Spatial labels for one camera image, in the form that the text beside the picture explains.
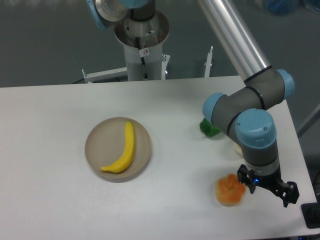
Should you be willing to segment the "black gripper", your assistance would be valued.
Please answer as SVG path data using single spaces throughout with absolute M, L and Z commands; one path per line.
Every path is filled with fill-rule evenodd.
M 283 182 L 280 168 L 269 175 L 257 175 L 253 169 L 248 169 L 246 165 L 241 164 L 237 170 L 237 178 L 239 183 L 248 187 L 251 194 L 255 192 L 256 187 L 271 190 L 275 196 L 282 199 L 285 208 L 289 204 L 296 204 L 300 196 L 295 182 Z

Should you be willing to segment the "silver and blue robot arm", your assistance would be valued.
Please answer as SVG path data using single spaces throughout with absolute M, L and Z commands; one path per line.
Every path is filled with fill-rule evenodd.
M 200 6 L 245 86 L 232 95 L 214 93 L 204 102 L 204 117 L 237 143 L 245 163 L 237 171 L 240 183 L 272 192 L 283 205 L 299 198 L 297 184 L 281 178 L 277 130 L 268 109 L 295 91 L 292 76 L 273 69 L 230 0 L 202 0 Z M 162 44 L 169 34 L 167 18 L 153 0 L 89 0 L 100 27 L 114 26 L 124 47 L 129 81 L 165 77 Z

